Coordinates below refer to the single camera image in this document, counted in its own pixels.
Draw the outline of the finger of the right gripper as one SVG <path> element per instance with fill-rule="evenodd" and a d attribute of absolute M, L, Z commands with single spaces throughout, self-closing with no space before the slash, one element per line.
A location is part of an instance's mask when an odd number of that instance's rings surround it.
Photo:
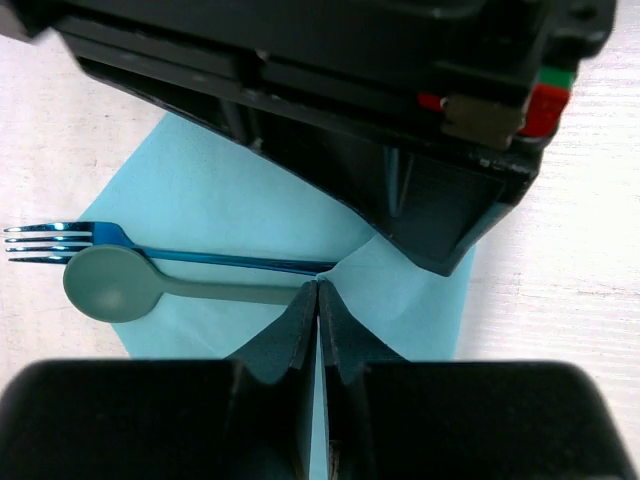
<path fill-rule="evenodd" d="M 524 197 L 538 150 L 253 110 L 262 154 L 348 206 L 420 268 L 448 276 Z"/>

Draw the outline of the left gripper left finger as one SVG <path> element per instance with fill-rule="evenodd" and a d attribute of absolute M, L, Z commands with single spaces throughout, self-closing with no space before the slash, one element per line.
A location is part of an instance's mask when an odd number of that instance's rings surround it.
<path fill-rule="evenodd" d="M 1 398 L 5 479 L 306 479 L 319 286 L 216 360 L 51 360 Z"/>

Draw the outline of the blue paper napkin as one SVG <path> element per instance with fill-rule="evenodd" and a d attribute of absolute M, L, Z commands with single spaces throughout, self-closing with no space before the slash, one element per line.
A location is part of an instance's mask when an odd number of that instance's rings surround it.
<path fill-rule="evenodd" d="M 219 135 L 167 115 L 81 217 L 113 221 L 142 245 L 232 255 L 340 260 L 326 274 L 366 327 L 411 360 L 451 360 L 474 250 L 449 277 L 416 267 L 354 214 Z M 114 327 L 132 358 L 215 358 L 270 320 L 267 307 L 168 297 Z"/>

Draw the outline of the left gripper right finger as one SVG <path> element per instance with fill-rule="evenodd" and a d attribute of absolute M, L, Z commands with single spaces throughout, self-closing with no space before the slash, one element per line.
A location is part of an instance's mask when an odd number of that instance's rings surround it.
<path fill-rule="evenodd" d="M 409 361 L 318 287 L 333 479 L 633 479 L 594 382 L 549 361 Z"/>

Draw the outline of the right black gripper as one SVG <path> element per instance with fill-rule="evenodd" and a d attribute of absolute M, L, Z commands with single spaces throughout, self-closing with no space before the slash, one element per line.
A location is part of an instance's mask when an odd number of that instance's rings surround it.
<path fill-rule="evenodd" d="M 90 76 L 241 142 L 278 118 L 416 152 L 538 156 L 613 1 L 13 1 Z"/>

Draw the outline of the teal spoon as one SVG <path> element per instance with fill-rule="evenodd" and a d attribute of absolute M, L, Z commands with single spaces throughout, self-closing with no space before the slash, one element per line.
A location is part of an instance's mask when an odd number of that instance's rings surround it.
<path fill-rule="evenodd" d="M 150 313 L 164 294 L 186 298 L 288 305 L 294 287 L 204 283 L 170 277 L 141 254 L 124 247 L 89 247 L 74 255 L 63 274 L 68 300 L 86 316 L 126 323 Z"/>

